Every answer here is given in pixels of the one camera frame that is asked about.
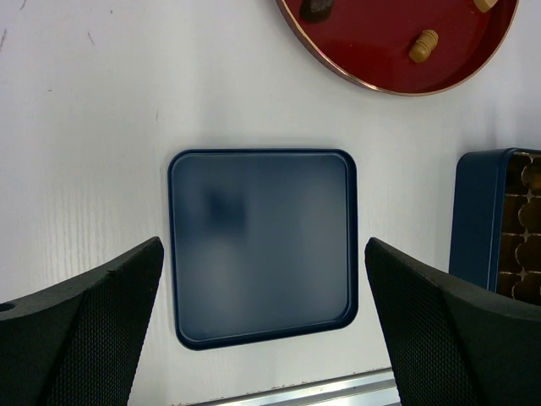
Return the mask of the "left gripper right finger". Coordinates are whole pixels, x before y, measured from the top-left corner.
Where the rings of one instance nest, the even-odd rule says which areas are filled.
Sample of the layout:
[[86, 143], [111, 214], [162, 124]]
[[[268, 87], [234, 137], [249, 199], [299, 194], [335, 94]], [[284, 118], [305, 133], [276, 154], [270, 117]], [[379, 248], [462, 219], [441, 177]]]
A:
[[540, 309], [371, 238], [365, 267], [403, 405], [538, 405]]

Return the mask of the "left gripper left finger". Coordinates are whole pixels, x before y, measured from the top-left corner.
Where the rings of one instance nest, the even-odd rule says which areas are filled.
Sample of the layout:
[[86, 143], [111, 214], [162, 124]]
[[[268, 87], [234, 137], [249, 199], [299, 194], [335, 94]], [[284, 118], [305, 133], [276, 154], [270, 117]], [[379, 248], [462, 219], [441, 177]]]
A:
[[1, 305], [3, 405], [125, 405], [163, 267], [153, 237]]

